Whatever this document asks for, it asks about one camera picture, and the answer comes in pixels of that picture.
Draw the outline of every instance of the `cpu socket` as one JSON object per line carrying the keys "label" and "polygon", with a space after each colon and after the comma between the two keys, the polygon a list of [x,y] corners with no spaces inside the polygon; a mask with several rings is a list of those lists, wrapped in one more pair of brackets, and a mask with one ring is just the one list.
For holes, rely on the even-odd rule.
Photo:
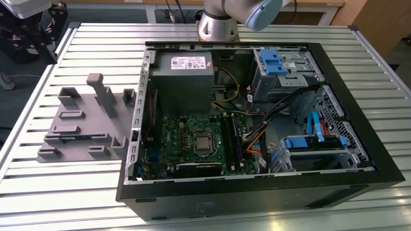
{"label": "cpu socket", "polygon": [[193,135],[193,153],[205,158],[212,154],[212,134],[210,133],[194,133]]}

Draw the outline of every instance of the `sticker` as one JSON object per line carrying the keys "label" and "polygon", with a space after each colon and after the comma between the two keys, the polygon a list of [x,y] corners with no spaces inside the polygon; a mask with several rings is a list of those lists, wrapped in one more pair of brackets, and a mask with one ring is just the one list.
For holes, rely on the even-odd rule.
{"label": "sticker", "polygon": [[286,64],[284,64],[284,67],[292,67],[292,68],[294,68],[294,64],[293,63],[286,63]]}
{"label": "sticker", "polygon": [[205,69],[205,68],[206,68],[205,57],[173,57],[170,59],[172,70]]}
{"label": "sticker", "polygon": [[252,103],[252,95],[246,95],[246,101]]}
{"label": "sticker", "polygon": [[258,158],[257,162],[262,167],[266,166],[266,161],[262,159],[262,157]]}

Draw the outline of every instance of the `white table leg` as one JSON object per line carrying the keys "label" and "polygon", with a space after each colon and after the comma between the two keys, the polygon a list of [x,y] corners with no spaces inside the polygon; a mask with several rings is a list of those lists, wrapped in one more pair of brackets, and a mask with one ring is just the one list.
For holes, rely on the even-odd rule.
{"label": "white table leg", "polygon": [[146,22],[148,23],[156,23],[156,19],[154,19],[156,6],[154,6],[154,4],[143,4],[143,9],[145,9],[145,13],[146,13]]}
{"label": "white table leg", "polygon": [[0,86],[6,90],[14,89],[15,86],[2,72],[0,73]]}
{"label": "white table leg", "polygon": [[326,11],[324,12],[322,17],[318,21],[318,26],[328,26],[330,24],[337,10],[337,7],[326,7]]}

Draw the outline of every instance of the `power supply label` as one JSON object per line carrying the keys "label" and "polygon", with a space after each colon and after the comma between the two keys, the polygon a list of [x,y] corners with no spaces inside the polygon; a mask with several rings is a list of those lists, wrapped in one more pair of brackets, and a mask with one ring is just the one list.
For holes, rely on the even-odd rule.
{"label": "power supply label", "polygon": [[172,70],[205,69],[205,57],[173,57],[170,59]]}

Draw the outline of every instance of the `wooden desk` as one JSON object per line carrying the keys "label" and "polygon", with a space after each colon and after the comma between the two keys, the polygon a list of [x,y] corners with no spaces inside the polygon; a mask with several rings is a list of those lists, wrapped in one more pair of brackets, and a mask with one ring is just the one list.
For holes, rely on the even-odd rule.
{"label": "wooden desk", "polygon": [[[156,23],[154,10],[165,10],[165,0],[65,0],[69,9],[143,9],[148,23]],[[177,9],[174,0],[168,0],[172,9]],[[182,10],[202,9],[202,0],[180,0]],[[322,13],[318,26],[328,26],[342,0],[296,0],[297,12]],[[293,12],[293,1],[282,7],[281,12]]]}

